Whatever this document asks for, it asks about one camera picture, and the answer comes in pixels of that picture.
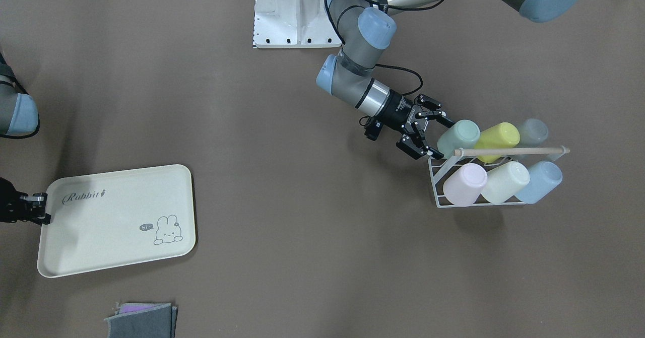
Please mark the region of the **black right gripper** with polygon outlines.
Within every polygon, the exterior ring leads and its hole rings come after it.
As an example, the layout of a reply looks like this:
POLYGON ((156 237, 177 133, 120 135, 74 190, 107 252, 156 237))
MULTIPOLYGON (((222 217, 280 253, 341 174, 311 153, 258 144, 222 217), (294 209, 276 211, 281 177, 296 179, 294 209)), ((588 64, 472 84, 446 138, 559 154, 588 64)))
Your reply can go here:
POLYGON ((46 213, 47 197, 47 193, 26 195, 24 192, 17 191, 9 180, 1 178, 1 221, 49 225, 51 215, 46 213))

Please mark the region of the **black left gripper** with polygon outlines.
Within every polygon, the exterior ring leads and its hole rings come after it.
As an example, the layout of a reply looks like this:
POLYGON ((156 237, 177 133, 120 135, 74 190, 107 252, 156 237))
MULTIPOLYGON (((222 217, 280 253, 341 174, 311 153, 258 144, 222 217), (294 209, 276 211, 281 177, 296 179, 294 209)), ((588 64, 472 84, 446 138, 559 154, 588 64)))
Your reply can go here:
POLYGON ((370 117, 364 126, 365 136, 370 140, 377 140, 381 129, 387 126, 401 133, 401 138, 396 142, 396 147, 415 160, 423 156, 440 160, 444 154, 430 147, 426 142, 425 132, 428 120, 437 120, 447 128, 456 123, 442 111, 442 103, 419 94, 412 101, 397 92, 389 92, 382 108, 376 116, 370 117))

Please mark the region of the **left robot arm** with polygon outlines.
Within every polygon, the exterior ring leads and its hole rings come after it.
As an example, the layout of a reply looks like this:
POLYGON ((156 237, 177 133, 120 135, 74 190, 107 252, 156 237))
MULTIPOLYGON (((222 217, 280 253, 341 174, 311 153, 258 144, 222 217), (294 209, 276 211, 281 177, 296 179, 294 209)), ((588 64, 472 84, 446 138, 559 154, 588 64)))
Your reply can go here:
MULTIPOLYGON (((397 147, 413 159, 444 155, 426 142, 430 120, 446 127, 453 122, 437 101, 419 95, 410 101, 373 77, 383 51, 397 26, 393 14, 430 10, 443 0, 324 0, 325 11, 341 39, 337 55, 330 55, 316 83, 330 95, 359 109, 368 117, 367 138, 375 140, 387 126, 401 134, 397 147)), ((501 0, 534 23, 545 23, 564 14, 577 0, 501 0)))

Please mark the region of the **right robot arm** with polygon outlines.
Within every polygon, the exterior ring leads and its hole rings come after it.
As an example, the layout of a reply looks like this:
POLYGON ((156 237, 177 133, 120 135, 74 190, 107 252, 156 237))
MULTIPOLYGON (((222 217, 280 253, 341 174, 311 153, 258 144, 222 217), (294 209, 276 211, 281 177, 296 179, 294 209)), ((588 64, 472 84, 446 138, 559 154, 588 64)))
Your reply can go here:
MULTIPOLYGON (((13 69, 1 56, 1 137, 26 139, 38 134, 40 118, 34 99, 19 83, 13 69)), ((46 193, 27 193, 16 190, 9 180, 1 178, 1 221, 33 222, 49 225, 51 215, 45 211, 46 193)))

